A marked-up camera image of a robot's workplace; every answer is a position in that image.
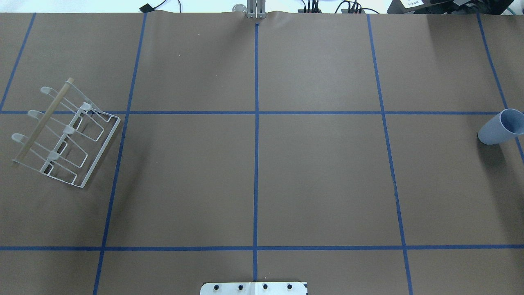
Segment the light blue plastic cup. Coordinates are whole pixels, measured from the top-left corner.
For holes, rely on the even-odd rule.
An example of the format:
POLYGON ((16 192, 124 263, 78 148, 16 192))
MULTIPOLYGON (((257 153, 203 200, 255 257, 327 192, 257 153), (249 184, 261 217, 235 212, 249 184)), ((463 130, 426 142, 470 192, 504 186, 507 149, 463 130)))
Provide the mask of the light blue plastic cup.
POLYGON ((506 142, 524 134, 524 114, 517 109, 504 109, 483 125, 477 138, 486 145, 506 142))

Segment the brown paper table cover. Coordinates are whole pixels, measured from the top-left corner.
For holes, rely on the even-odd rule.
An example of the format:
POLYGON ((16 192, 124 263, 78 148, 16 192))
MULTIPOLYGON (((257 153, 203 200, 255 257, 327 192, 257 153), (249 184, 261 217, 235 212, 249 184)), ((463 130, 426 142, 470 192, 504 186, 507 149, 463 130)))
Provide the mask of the brown paper table cover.
POLYGON ((522 16, 1 14, 2 295, 522 295, 522 16), (120 118, 86 187, 25 167, 42 86, 120 118))

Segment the black usb hub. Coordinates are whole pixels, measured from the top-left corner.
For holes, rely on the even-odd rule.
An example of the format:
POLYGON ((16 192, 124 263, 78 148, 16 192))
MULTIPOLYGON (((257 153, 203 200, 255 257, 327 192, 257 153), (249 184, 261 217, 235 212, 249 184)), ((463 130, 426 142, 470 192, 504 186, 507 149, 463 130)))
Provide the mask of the black usb hub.
POLYGON ((322 10, 320 8, 303 8, 303 9, 298 9, 298 13, 299 14, 321 14, 322 13, 322 10))

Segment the small black sensor puck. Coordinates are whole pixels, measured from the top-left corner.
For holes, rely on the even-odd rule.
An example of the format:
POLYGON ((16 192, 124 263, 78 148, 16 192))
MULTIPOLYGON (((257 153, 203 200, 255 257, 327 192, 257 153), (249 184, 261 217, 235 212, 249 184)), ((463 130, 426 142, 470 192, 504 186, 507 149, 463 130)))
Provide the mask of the small black sensor puck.
POLYGON ((145 4, 143 6, 141 6, 139 8, 139 10, 142 12, 142 13, 150 13, 152 11, 155 11, 155 8, 153 6, 151 6, 150 4, 145 4))

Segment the aluminium frame post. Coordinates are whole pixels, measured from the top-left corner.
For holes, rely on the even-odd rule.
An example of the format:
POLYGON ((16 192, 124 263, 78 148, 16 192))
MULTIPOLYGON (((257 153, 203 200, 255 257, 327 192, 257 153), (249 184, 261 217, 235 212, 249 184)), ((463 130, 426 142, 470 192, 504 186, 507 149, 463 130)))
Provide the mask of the aluminium frame post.
POLYGON ((266 18, 266 0, 247 0, 246 17, 250 19, 266 18))

